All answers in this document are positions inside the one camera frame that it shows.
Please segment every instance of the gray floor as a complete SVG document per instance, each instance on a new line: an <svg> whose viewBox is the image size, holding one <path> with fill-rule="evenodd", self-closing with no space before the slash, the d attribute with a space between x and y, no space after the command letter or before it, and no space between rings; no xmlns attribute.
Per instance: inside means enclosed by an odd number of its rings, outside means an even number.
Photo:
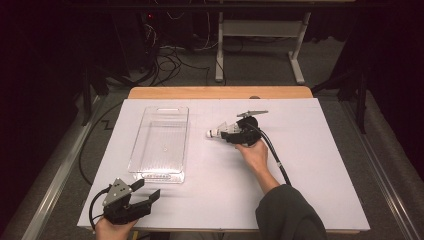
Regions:
<svg viewBox="0 0 424 240"><path fill-rule="evenodd" d="M293 46L292 39L273 43L246 40L243 42L242 51L235 53L233 51L238 51L241 43L235 39L226 39L224 45L224 48L228 50L224 58L226 84L229 86L296 85L286 55ZM299 63L307 86L312 87L330 76L342 47L343 43L332 39L318 44L305 43L302 46ZM161 52L166 54L171 53L172 50L167 49ZM179 74L163 85L223 84L214 81L215 50L195 53L184 50L177 52L184 63L196 66L197 69L182 66ZM162 67L171 69L172 64L165 62ZM160 77L163 79L167 74L162 71ZM111 87L111 93L104 98L104 103L96 115L97 118L125 99L128 91L123 87ZM334 90L322 91L315 97L320 100L340 154L361 199L371 230L356 235L329 234L329 239L420 239L419 236L424 236L422 232L422 226L424 226L423 182L396 141L372 95L368 93L367 96L367 134L361 135L351 123L350 105L354 102L340 103L335 94ZM112 130L105 126L106 124L113 126L119 108L120 106L115 107L100 119L102 121L93 128L82 150L82 167L90 180L95 177L112 133ZM70 148L77 141L78 133L82 129L81 122L80 114L34 182L2 239L22 238L63 159L68 156ZM364 141L371 146L370 149L367 149ZM380 165L384 171L379 171L378 166L376 170L376 165ZM89 190L90 186L82 179L78 163L76 163L39 239L94 239L90 231L76 227ZM393 196L401 201L401 205L393 203ZM404 207L406 217L402 215L402 209L399 209L399 206ZM406 226L403 226L405 218L409 218L410 221L406 221Z"/></svg>

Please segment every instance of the human hand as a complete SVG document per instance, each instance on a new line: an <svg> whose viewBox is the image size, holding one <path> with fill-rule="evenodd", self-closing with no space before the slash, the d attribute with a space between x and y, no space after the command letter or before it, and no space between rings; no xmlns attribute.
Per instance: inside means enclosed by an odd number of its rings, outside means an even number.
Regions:
<svg viewBox="0 0 424 240"><path fill-rule="evenodd" d="M268 147L262 139L259 139L250 147L236 144L236 148L240 151L247 165L255 174L268 171Z"/></svg>
<svg viewBox="0 0 424 240"><path fill-rule="evenodd" d="M138 219L124 225L113 225L106 218L101 217L96 224L96 240L126 240L137 221Z"/></svg>

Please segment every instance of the white tabletop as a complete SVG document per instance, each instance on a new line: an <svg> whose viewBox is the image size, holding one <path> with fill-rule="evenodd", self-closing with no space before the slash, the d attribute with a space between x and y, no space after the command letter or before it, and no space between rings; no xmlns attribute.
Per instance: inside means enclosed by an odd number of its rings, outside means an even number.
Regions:
<svg viewBox="0 0 424 240"><path fill-rule="evenodd" d="M135 203L161 189L152 213L136 228L257 229L255 209L263 193L254 175L234 146L224 140L207 139L205 132L224 121L236 122L236 115L247 110L268 110L256 116L259 127L271 139L293 187L315 208L326 229L370 229L317 99L125 100L78 226L90 227L91 200L115 178L127 184L134 182L127 167L144 109L149 106L189 108L186 176L182 184L146 183L132 194L131 202ZM277 180L284 183L271 154L268 165ZM103 212L104 196L96 202L93 216Z"/></svg>

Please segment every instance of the person's right hand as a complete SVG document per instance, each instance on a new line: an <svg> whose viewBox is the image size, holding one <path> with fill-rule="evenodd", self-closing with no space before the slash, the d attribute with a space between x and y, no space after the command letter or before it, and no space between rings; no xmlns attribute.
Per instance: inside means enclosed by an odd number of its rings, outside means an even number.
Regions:
<svg viewBox="0 0 424 240"><path fill-rule="evenodd" d="M254 173L268 171L268 147L259 139L253 146L245 147L236 144L236 148L240 151L249 168Z"/></svg>

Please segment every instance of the clear plastic container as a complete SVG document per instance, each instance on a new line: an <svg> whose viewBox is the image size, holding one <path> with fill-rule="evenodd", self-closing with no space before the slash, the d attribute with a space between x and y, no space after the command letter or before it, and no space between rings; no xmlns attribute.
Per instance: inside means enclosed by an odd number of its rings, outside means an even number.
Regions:
<svg viewBox="0 0 424 240"><path fill-rule="evenodd" d="M145 109L128 171L146 182L184 182L189 109Z"/></svg>

